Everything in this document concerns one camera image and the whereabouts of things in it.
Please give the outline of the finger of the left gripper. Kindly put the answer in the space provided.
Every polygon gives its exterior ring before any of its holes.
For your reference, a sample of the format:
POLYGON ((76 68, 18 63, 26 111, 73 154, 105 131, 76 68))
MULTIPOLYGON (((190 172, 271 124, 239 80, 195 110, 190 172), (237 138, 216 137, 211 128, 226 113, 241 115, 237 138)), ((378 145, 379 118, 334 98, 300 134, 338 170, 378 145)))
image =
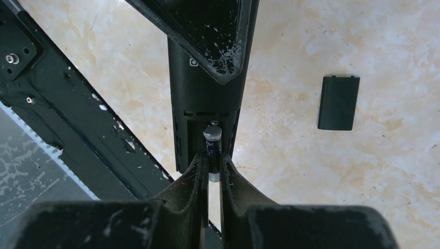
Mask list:
POLYGON ((244 68, 252 1, 128 1, 219 84, 244 68))

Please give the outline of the black battery cover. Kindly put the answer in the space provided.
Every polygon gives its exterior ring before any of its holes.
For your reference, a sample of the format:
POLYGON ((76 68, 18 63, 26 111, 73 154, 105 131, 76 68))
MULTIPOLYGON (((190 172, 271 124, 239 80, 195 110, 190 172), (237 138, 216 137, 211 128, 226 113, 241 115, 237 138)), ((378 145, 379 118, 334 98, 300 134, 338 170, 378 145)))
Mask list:
POLYGON ((354 124, 360 78, 325 76, 321 91, 317 128, 351 131, 354 124))

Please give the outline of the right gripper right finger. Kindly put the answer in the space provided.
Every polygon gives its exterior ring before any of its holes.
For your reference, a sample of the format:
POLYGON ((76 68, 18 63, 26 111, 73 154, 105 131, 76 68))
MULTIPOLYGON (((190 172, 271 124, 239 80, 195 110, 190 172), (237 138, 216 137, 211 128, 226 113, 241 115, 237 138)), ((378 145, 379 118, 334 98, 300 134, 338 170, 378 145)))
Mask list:
POLYGON ((220 162, 224 248, 398 248, 383 216, 359 205, 282 205, 220 162))

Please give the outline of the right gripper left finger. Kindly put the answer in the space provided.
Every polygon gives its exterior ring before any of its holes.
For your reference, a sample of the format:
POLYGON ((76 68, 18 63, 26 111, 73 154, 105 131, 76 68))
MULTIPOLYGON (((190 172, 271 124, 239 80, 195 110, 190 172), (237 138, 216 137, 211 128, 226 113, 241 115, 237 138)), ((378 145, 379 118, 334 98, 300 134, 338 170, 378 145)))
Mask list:
POLYGON ((203 248, 208 225, 207 154, 147 201, 31 205, 8 248, 203 248))

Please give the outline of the black AAA battery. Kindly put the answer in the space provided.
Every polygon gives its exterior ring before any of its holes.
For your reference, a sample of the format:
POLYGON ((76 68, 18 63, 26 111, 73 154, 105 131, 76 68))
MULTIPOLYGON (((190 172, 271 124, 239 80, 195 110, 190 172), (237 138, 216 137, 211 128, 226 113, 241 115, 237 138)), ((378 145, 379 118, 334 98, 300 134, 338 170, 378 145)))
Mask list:
POLYGON ((209 181, 219 182, 219 161, 222 154, 222 129, 210 125, 204 131, 205 143, 209 162, 209 181))

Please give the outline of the black remote control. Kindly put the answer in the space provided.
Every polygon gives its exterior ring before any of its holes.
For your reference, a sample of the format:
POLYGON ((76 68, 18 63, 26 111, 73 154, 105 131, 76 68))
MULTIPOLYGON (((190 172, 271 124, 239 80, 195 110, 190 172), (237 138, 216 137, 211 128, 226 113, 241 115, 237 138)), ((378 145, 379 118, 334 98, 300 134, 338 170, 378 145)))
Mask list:
POLYGON ((259 5, 258 1, 252 2, 244 68, 224 85, 216 82, 196 59, 168 39, 176 169, 180 173, 187 170, 196 153, 205 150, 202 131, 214 121, 222 129, 222 151, 233 153, 259 5))

